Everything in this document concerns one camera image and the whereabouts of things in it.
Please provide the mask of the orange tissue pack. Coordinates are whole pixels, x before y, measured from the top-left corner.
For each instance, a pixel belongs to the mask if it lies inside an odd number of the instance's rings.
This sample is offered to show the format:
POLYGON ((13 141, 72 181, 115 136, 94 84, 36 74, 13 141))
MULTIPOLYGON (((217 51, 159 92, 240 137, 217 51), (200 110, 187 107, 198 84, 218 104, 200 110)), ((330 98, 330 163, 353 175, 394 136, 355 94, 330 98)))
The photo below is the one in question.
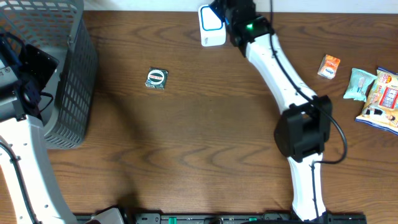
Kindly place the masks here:
POLYGON ((321 62, 317 74, 330 80, 335 78, 340 62, 341 60, 339 58, 326 54, 321 62))

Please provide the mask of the green round-label packet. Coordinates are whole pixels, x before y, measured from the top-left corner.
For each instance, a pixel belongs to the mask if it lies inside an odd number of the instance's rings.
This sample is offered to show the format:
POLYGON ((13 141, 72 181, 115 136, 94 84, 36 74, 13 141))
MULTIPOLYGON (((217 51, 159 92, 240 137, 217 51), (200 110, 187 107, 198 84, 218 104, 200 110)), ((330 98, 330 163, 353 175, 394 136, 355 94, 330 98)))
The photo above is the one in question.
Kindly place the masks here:
POLYGON ((145 82, 146 87, 164 90, 169 72, 167 70, 153 68, 149 69, 147 79, 145 82))

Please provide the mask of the green wipes packet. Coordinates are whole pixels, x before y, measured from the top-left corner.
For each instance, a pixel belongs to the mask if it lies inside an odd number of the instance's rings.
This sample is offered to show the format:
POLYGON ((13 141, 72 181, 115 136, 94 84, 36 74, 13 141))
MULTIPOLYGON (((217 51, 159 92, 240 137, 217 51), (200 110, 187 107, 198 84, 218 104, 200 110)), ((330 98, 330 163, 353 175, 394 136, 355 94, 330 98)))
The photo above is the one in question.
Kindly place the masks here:
POLYGON ((349 84, 343 98, 366 102, 368 87, 376 78, 377 76, 372 73, 352 68, 349 84))

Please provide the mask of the white yellow snack bag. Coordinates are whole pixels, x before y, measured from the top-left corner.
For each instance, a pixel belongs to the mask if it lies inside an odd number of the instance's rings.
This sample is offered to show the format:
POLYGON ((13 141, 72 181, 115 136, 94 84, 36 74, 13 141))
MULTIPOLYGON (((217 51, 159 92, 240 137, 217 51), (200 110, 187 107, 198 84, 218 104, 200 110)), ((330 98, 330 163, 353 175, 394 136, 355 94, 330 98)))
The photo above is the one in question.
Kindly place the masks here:
POLYGON ((397 73, 377 68, 375 79, 356 122, 397 135, 397 73))

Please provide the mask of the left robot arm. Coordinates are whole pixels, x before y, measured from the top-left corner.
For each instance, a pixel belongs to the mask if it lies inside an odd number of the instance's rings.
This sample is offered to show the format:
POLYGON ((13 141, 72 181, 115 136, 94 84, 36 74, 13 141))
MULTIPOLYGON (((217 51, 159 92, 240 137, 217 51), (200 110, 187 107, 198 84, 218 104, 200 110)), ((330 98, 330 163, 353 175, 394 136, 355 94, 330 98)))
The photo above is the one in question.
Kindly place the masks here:
POLYGON ((39 108, 59 61, 1 33, 1 169, 18 223, 81 223, 57 184, 39 108))

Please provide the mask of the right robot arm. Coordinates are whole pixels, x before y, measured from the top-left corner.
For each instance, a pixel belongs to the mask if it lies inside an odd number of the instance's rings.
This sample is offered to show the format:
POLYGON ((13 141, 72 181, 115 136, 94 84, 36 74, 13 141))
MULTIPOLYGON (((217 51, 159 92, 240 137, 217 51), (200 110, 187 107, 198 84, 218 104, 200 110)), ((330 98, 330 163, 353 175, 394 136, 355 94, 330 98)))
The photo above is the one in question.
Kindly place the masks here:
POLYGON ((214 0, 210 9, 225 23, 231 43, 262 75, 277 103, 280 118, 274 139, 292 175, 292 209, 305 222, 325 213, 320 162, 330 134, 331 101, 319 97, 295 71, 281 49, 269 20, 253 1, 214 0))

